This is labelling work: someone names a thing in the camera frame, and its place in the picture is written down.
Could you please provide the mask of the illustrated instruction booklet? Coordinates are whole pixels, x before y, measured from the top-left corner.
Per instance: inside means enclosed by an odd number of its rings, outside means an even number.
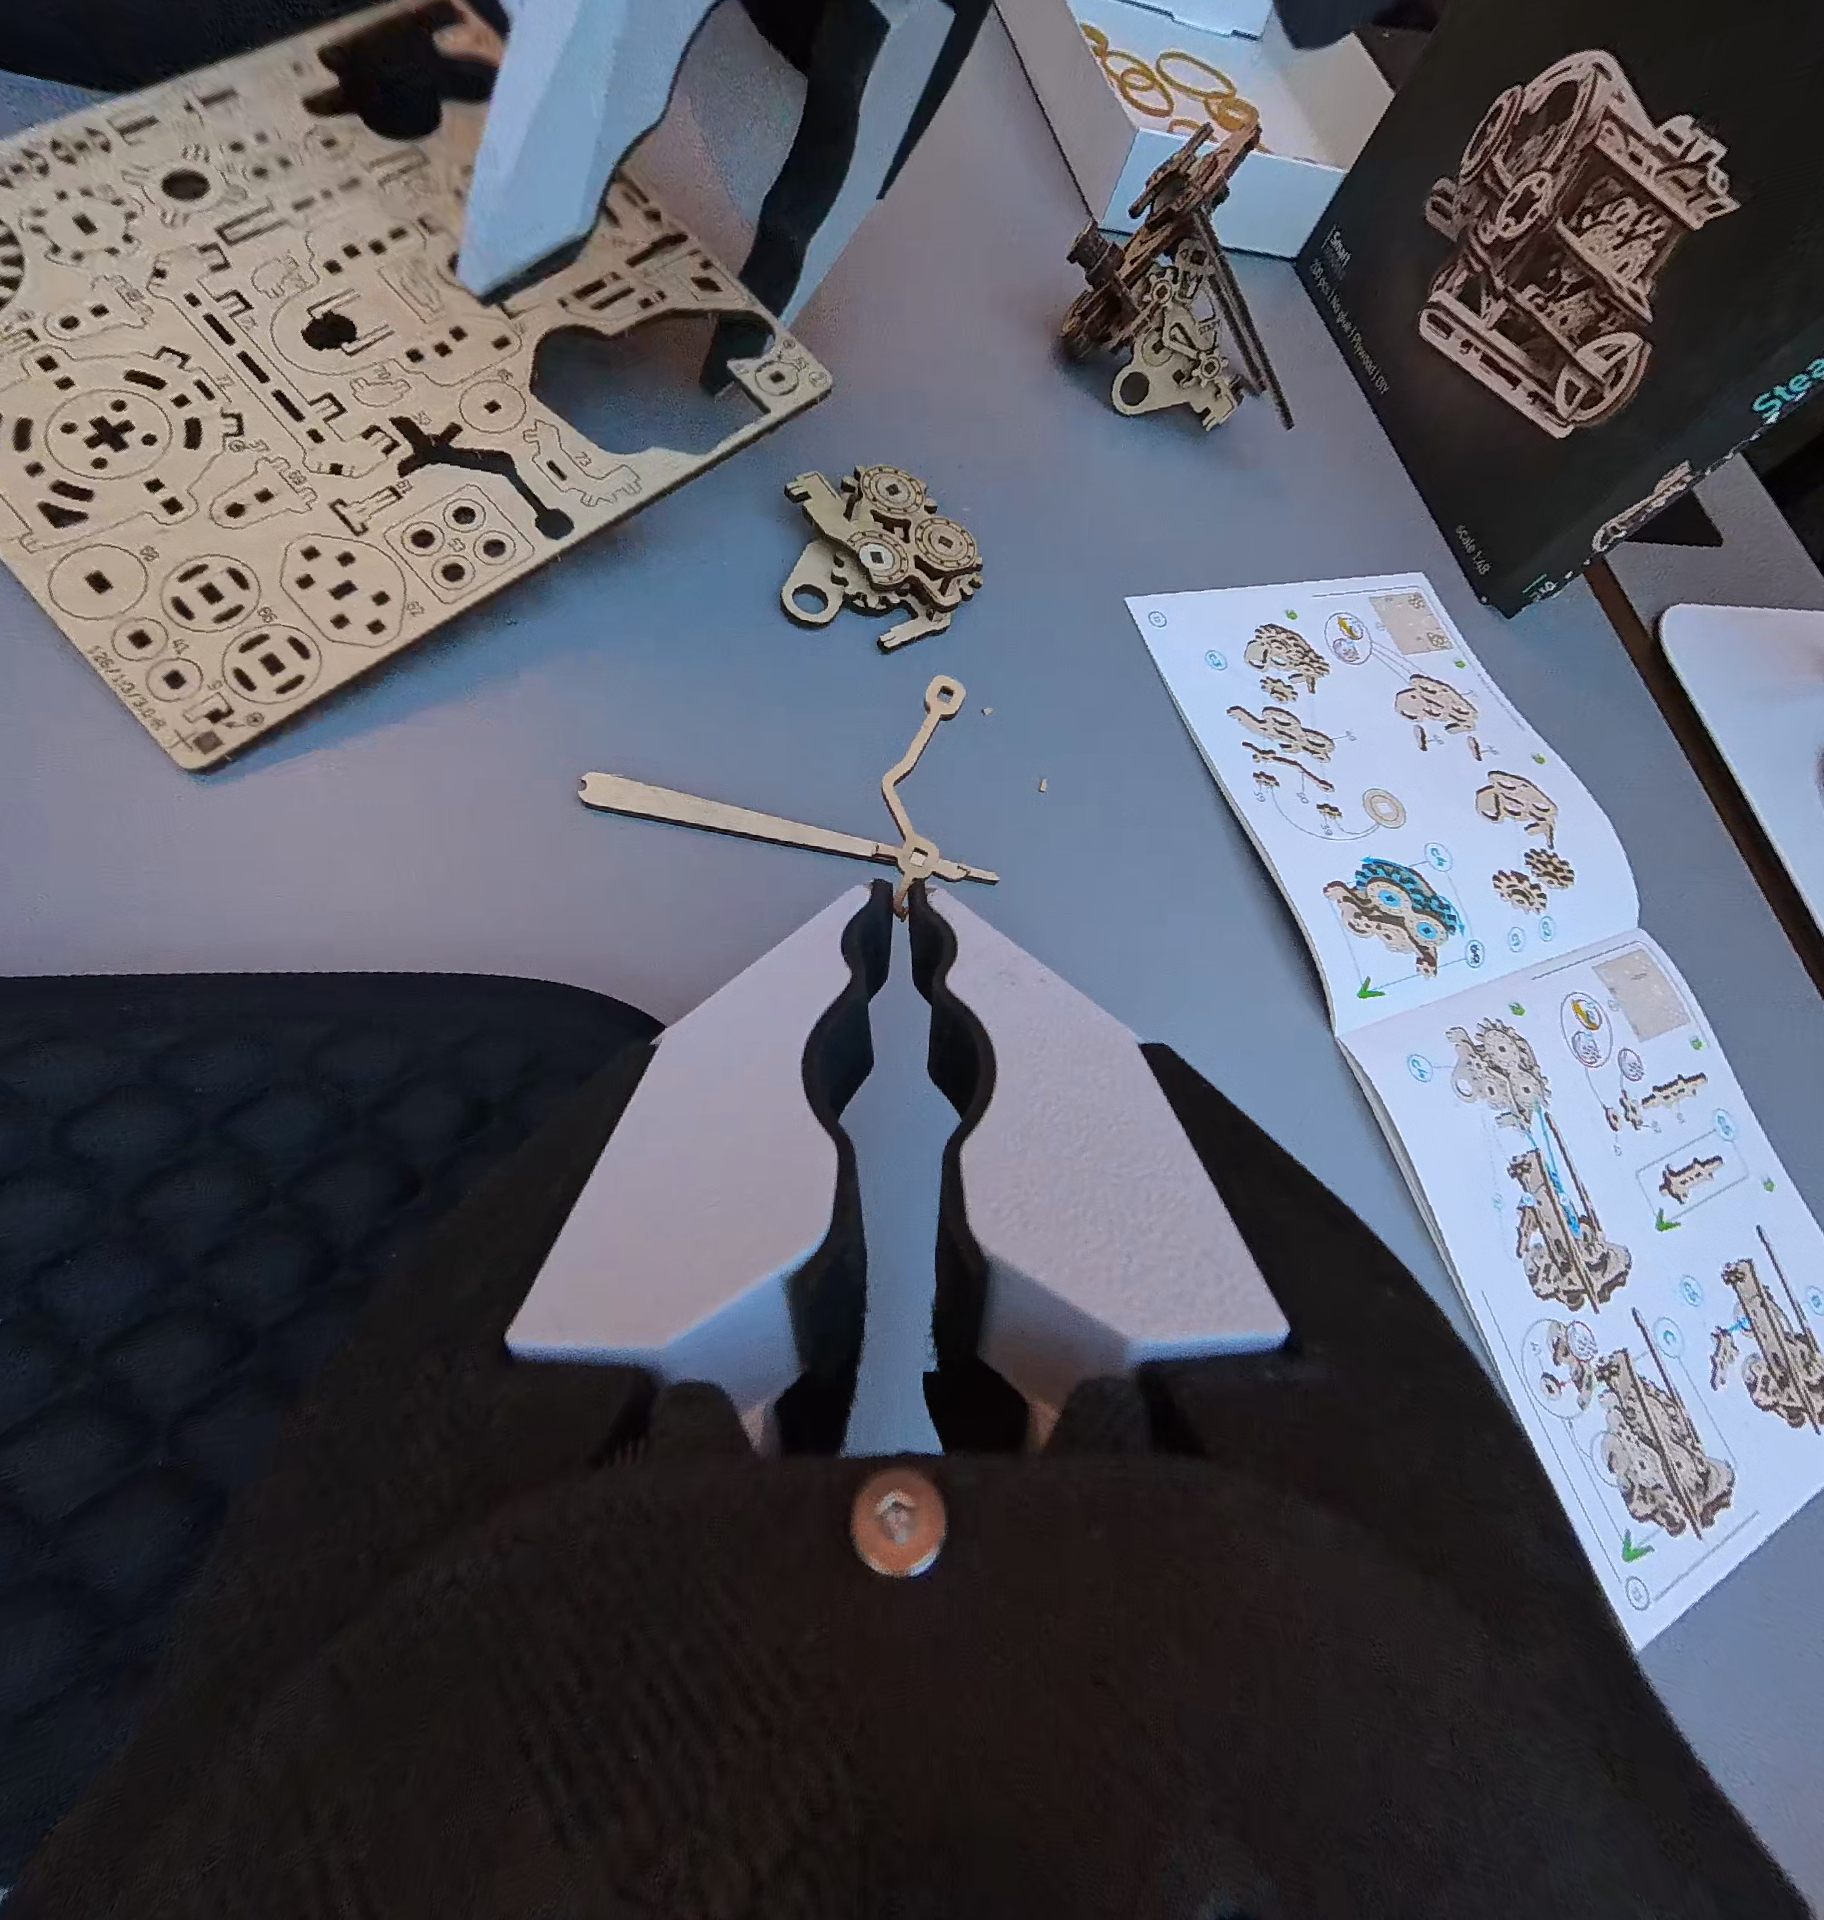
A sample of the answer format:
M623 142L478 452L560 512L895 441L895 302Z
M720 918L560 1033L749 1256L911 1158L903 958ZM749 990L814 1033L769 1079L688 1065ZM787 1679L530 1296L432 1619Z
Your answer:
M1816 1228L1624 849L1430 582L1123 602L1582 1560L1656 1647L1809 1486Z

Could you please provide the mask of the black mesh wrist cushion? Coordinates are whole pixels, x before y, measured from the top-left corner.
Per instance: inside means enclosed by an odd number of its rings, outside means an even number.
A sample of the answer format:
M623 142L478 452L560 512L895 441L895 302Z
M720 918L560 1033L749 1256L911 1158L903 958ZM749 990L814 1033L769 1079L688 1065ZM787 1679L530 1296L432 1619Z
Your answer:
M0 1883L376 1278L647 1037L510 974L0 974Z

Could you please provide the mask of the grey desk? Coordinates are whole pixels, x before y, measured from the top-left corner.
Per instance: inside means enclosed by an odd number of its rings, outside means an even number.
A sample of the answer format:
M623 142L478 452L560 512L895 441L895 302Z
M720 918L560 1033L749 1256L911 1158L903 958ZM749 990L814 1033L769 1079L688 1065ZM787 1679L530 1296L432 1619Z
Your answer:
M688 1017L858 869L581 809L626 769L870 829L920 688L979 708L911 809L991 869L979 908L1190 1049L1466 1318L1256 872L1123 613L1157 588L1430 571L1514 708L1624 832L1750 1113L1824 1224L1824 1005L1594 588L1499 622L1357 404L1297 267L1245 288L1288 375L1215 441L1117 420L1058 359L1078 182L991 19L889 208L809 309L834 397L612 534L546 567L238 769L179 777L0 571L0 974L441 965ZM942 635L777 604L787 482L903 464L986 551Z

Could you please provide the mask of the pile of yellow rubber bands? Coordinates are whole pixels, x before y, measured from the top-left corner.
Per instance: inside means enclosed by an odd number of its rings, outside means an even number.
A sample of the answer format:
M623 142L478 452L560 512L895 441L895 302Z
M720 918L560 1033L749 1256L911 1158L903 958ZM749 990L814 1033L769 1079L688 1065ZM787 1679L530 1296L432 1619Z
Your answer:
M1256 134L1256 109L1194 46L1136 56L1131 43L1082 19L1094 70L1112 76L1117 109L1157 134Z

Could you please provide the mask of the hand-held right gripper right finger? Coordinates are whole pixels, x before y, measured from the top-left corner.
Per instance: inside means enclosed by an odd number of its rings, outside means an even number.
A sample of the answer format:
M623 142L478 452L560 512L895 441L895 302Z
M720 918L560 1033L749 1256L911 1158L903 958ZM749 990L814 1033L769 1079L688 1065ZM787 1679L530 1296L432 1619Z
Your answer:
M903 929L928 1076L954 1108L928 1366L942 1446L1017 1456L1089 1374L1281 1349L1288 1312L1148 1042L928 880Z

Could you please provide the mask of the black printed product box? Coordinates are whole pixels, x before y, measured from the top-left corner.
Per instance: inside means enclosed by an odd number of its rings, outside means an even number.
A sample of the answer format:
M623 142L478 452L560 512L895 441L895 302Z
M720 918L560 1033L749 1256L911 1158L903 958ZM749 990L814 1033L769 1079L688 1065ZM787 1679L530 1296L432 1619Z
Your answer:
M1824 391L1824 0L1460 0L1301 279L1482 604Z

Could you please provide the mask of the laser-cut wooden parts sheet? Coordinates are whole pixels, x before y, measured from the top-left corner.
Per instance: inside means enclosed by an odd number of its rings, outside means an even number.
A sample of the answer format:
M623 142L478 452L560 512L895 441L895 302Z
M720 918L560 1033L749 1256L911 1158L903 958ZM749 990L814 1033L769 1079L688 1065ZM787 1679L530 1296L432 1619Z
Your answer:
M626 166L510 302L458 288L502 33L366 4L0 142L0 567L213 769L814 407L829 370ZM717 445L608 452L553 335L749 321Z

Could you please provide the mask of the tall wooden mechanism assembly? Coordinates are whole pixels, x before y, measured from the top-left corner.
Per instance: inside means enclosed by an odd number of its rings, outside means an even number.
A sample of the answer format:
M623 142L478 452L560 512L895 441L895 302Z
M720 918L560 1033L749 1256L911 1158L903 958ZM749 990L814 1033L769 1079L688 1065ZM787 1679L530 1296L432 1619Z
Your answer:
M1215 208L1256 134L1190 134L1136 189L1131 243L1082 229L1068 260L1089 288L1058 321L1068 359L1123 359L1112 384L1117 414L1194 407L1203 429L1268 397L1297 420L1288 391L1256 349L1254 302L1225 260Z

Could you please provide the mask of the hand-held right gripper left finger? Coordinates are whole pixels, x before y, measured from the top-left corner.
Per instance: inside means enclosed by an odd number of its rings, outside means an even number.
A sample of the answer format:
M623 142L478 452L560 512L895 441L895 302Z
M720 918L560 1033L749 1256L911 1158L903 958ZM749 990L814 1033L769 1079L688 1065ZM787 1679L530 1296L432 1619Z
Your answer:
M889 880L850 891L651 1042L510 1357L720 1384L787 1456L840 1456L870 1271L840 1108L889 925Z

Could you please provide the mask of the wooden gear cluster assembly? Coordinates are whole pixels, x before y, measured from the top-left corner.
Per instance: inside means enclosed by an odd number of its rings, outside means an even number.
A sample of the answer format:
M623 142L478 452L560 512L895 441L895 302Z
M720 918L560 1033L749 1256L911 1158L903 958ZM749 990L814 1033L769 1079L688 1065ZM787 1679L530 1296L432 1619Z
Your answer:
M903 464L858 464L850 482L801 475L787 496L809 510L814 540L801 551L777 604L829 628L840 604L889 613L874 652L942 635L954 604L986 588L979 534L934 510L928 482Z

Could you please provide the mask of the long pointed wooden stick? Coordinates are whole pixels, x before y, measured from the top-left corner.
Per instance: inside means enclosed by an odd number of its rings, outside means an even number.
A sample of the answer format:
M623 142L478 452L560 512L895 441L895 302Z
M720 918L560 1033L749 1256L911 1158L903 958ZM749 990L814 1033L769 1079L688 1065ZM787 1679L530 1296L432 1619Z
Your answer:
M801 829L801 818L777 818L777 809L717 806L717 797L694 797L694 794L598 777L598 769L581 777L581 806L623 809L623 818L655 818L655 829L703 829L703 832L731 832L731 841L850 851L850 860L895 869L895 880L996 880L991 869L950 860L920 832L911 841L870 841L870 832Z

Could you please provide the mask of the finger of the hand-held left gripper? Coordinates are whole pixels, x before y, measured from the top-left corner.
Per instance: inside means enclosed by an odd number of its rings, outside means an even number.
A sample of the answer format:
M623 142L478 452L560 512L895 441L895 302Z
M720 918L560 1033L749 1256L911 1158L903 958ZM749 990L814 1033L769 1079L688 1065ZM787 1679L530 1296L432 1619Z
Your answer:
M595 232L608 176L668 119L707 12L707 0L510 0L470 182L470 294L495 294Z
M991 0L742 0L703 30L703 142L756 243L738 279L793 325L934 124Z

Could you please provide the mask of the small wooden crank lever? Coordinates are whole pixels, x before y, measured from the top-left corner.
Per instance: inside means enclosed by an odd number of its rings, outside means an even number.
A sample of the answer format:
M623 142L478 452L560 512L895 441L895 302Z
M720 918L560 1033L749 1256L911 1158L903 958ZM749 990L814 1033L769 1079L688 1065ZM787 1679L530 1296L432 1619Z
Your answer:
M895 893L889 908L903 918L903 893L911 880L996 880L991 869L970 869L970 860L950 860L903 809L895 781L920 769L928 743L942 731L942 718L954 718L970 708L970 688L962 678L934 678L928 688L928 718L920 731L903 743L903 752L883 769L883 806L889 806L889 829L895 829Z

